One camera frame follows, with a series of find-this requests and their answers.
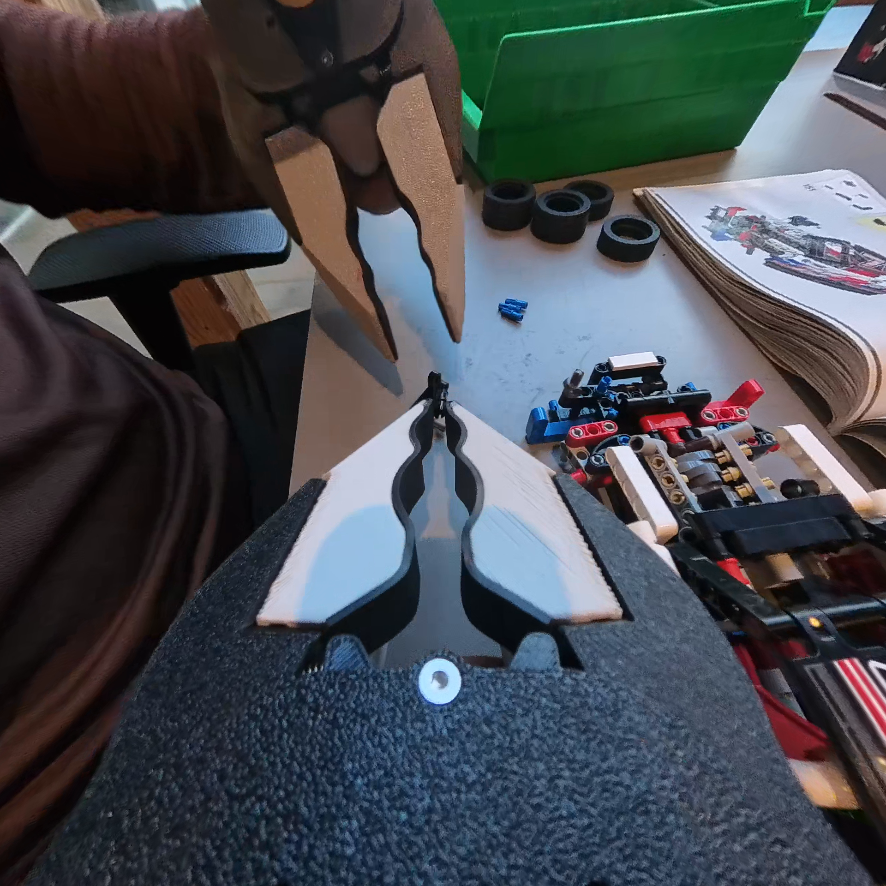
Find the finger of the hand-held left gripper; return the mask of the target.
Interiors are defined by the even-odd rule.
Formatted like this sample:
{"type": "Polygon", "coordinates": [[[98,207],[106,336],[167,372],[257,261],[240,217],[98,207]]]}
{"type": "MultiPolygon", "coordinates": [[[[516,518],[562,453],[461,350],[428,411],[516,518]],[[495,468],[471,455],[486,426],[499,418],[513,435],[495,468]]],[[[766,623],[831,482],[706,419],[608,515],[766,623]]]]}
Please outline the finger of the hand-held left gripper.
{"type": "Polygon", "coordinates": [[[394,190],[414,222],[449,336],[460,343],[466,298],[464,192],[423,73],[393,83],[377,117],[377,137],[394,190]]]}
{"type": "Polygon", "coordinates": [[[385,359],[397,360],[385,309],[352,242],[355,217],[331,150],[298,126],[267,137],[265,146],[302,251],[366,338],[385,359]]]}

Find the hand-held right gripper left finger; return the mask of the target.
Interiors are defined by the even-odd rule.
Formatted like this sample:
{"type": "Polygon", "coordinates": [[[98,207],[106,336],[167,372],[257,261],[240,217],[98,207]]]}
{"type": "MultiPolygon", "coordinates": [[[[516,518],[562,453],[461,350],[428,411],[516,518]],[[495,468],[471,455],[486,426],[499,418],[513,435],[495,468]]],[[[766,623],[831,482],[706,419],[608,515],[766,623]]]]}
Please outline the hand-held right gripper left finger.
{"type": "Polygon", "coordinates": [[[419,401],[323,476],[257,626],[353,635],[376,652],[409,624],[420,586],[411,512],[433,426],[433,401],[419,401]]]}

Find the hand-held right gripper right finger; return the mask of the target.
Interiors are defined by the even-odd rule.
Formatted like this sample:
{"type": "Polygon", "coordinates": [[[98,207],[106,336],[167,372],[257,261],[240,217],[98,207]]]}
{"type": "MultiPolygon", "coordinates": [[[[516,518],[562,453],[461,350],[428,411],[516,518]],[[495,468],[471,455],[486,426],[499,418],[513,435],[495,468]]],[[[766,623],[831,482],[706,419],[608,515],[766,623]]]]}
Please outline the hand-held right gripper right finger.
{"type": "Polygon", "coordinates": [[[563,630],[622,620],[623,608],[555,483],[555,472],[482,422],[447,405],[461,531],[461,604],[507,652],[534,633],[567,652],[563,630]]]}

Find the green plastic bin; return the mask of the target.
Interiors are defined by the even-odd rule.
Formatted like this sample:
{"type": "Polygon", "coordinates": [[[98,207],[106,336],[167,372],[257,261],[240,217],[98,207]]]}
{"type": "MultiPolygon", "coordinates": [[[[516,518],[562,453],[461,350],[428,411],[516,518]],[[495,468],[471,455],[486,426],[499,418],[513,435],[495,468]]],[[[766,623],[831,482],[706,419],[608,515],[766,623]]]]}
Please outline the green plastic bin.
{"type": "Polygon", "coordinates": [[[543,183],[739,146],[827,1],[439,1],[464,152],[543,183]]]}

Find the brick model race car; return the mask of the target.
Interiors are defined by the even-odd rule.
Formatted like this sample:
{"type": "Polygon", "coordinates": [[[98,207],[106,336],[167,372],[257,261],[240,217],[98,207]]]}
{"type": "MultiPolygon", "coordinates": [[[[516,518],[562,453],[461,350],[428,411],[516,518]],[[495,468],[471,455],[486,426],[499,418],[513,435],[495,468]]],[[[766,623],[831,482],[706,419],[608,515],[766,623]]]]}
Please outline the brick model race car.
{"type": "Polygon", "coordinates": [[[884,881],[884,491],[805,425],[671,387],[653,353],[574,371],[525,439],[644,537],[725,635],[810,798],[884,881]]]}

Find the grey desk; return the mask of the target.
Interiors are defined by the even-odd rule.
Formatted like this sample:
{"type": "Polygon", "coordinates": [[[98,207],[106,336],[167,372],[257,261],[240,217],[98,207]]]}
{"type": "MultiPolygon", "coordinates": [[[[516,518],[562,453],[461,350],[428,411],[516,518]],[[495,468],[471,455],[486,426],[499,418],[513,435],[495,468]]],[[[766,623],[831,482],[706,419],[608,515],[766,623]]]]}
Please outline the grey desk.
{"type": "MultiPolygon", "coordinates": [[[[746,180],[845,168],[884,193],[884,132],[824,97],[832,70],[867,14],[837,8],[735,152],[602,174],[615,192],[615,215],[638,212],[635,188],[746,180]]],[[[604,358],[653,351],[671,383],[694,382],[716,396],[754,378],[768,428],[802,423],[868,488],[876,457],[844,449],[821,419],[811,391],[773,367],[734,325],[666,242],[639,264],[608,260],[595,247],[598,226],[577,243],[552,246],[523,230],[499,234],[480,218],[482,189],[466,172],[466,314],[454,344],[442,323],[416,249],[412,220],[398,211],[360,216],[360,241],[392,321],[399,358],[384,360],[321,281],[313,295],[292,491],[319,478],[401,416],[438,371],[450,395],[520,445],[533,407],[561,391],[571,371],[604,358]],[[499,314],[505,299],[526,301],[525,319],[499,314]]]]}

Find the black rubber tyre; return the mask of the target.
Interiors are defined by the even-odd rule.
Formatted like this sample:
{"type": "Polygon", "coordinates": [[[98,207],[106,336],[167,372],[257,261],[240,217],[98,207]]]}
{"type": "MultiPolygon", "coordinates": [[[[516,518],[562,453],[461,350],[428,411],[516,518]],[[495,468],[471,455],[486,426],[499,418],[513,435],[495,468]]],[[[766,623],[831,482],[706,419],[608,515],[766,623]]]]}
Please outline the black rubber tyre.
{"type": "Polygon", "coordinates": [[[661,237],[660,228],[642,216],[611,216],[601,227],[597,250],[622,263],[648,260],[661,237]]]}
{"type": "Polygon", "coordinates": [[[591,210],[582,192],[559,189],[538,194],[533,205],[530,231],[542,242],[569,245],[583,238],[591,210]]]}
{"type": "Polygon", "coordinates": [[[481,219],[485,227],[498,231],[514,231],[530,224],[536,200],[532,182],[503,179],[485,187],[481,219]]]}
{"type": "Polygon", "coordinates": [[[611,211],[614,192],[603,182],[581,179],[568,183],[565,189],[582,194],[589,202],[588,223],[604,219],[611,211]]]}

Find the wooden cabinet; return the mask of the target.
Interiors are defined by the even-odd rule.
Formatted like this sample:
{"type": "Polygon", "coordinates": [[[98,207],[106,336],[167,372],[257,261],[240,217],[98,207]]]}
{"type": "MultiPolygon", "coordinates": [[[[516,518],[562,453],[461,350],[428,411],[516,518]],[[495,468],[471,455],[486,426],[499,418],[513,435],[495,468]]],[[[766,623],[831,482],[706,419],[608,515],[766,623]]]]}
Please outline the wooden cabinet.
{"type": "Polygon", "coordinates": [[[193,348],[233,341],[243,329],[270,320],[244,271],[184,281],[171,297],[193,348]]]}

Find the person's black trousers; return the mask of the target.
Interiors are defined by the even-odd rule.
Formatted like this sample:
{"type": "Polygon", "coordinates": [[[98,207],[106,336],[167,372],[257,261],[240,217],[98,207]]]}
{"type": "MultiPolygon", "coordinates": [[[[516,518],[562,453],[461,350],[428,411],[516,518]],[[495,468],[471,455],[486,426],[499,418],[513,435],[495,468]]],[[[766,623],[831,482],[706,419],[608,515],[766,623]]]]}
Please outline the person's black trousers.
{"type": "Polygon", "coordinates": [[[195,378],[236,440],[252,528],[288,498],[310,324],[305,309],[193,352],[195,378]]]}

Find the open instruction booklet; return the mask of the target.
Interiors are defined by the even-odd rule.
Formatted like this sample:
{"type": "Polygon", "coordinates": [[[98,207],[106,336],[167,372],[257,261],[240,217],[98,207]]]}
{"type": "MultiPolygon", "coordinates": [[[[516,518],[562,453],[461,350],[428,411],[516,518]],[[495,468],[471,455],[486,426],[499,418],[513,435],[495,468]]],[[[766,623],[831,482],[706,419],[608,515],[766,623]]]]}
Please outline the open instruction booklet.
{"type": "Polygon", "coordinates": [[[885,200],[849,170],[634,190],[636,203],[833,436],[885,454],[885,200]]]}

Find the black cardboard toy box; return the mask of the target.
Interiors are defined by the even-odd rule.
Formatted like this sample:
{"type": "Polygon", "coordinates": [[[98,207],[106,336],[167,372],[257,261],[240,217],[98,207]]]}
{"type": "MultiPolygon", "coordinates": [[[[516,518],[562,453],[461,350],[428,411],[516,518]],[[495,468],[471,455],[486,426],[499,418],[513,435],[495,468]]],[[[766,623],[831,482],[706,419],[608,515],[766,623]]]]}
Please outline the black cardboard toy box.
{"type": "Polygon", "coordinates": [[[851,40],[834,74],[885,89],[885,1],[877,1],[851,40]]]}

